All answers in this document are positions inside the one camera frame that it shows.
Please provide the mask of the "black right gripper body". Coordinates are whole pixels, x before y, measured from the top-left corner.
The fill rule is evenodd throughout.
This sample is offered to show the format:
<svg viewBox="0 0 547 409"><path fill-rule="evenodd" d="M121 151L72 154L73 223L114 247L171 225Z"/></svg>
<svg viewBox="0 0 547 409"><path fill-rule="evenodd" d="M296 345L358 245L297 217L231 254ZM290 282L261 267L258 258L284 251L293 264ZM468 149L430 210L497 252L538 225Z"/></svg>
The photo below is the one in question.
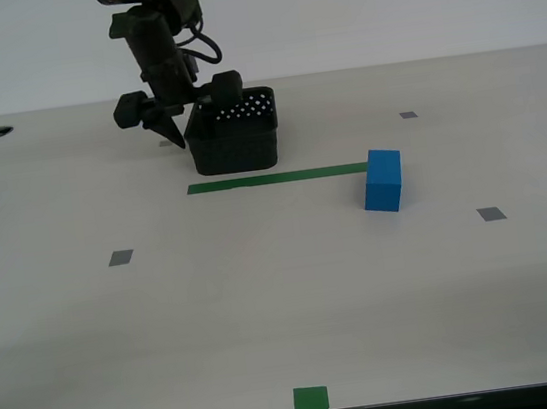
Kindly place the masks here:
<svg viewBox="0 0 547 409"><path fill-rule="evenodd" d="M184 107L199 100L209 99L218 106L236 105L243 97L243 80L237 71L214 75L203 86L194 84L195 77L187 64L157 66L142 71L141 79L148 83L151 96L144 91L129 92L118 99L113 112L120 129L154 127L168 123L182 114Z"/></svg>

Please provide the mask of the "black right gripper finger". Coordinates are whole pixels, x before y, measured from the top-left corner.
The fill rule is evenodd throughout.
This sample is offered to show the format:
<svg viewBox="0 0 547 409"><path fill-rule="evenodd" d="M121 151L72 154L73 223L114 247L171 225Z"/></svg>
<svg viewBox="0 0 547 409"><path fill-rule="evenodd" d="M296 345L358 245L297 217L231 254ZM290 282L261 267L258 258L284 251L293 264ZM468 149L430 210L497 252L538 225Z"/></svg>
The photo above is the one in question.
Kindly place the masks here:
<svg viewBox="0 0 547 409"><path fill-rule="evenodd" d="M155 132L181 149L186 148L184 136L176 126L168 108L157 103L155 100L144 101L141 106L139 114L141 116L142 128Z"/></svg>
<svg viewBox="0 0 547 409"><path fill-rule="evenodd" d="M219 118L219 109L210 96L199 99L194 105L195 118L202 129L214 128Z"/></svg>

